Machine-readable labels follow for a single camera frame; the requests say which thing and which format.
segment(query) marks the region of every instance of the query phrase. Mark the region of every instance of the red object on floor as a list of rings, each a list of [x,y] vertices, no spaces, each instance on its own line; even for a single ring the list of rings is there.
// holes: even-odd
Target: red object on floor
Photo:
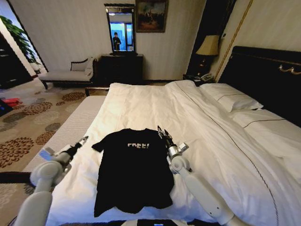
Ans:
[[[10,98],[10,99],[2,100],[2,101],[6,104],[10,104],[10,103],[18,103],[19,100],[20,100],[19,98]]]
[[[10,106],[10,107],[14,107],[14,106],[17,106],[19,104],[20,104],[19,102],[15,102],[15,103],[8,103],[7,105]]]

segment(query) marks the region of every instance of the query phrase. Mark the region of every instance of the dark wooden dresser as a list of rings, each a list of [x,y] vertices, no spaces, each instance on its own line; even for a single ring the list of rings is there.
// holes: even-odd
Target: dark wooden dresser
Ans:
[[[143,75],[143,55],[117,56],[102,55],[97,67],[95,85],[109,85],[113,82],[141,84]]]

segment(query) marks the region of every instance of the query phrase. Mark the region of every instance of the black headboard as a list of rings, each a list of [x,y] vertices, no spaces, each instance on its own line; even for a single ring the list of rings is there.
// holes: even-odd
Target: black headboard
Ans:
[[[235,46],[219,83],[301,127],[301,52]]]

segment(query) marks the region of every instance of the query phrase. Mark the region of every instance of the printed text on t-shirt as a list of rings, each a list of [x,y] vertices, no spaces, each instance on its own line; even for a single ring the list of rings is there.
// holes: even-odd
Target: printed text on t-shirt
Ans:
[[[132,143],[132,144],[127,144],[128,147],[136,147],[136,148],[149,148],[150,144],[142,144],[142,143]]]

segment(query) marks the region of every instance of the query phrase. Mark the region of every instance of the telephone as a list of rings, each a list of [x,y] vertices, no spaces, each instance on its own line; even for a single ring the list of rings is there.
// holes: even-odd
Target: telephone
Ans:
[[[201,76],[201,80],[203,82],[208,82],[210,80],[213,80],[213,76],[212,76],[211,73],[207,73],[207,74],[204,74],[204,75]]]

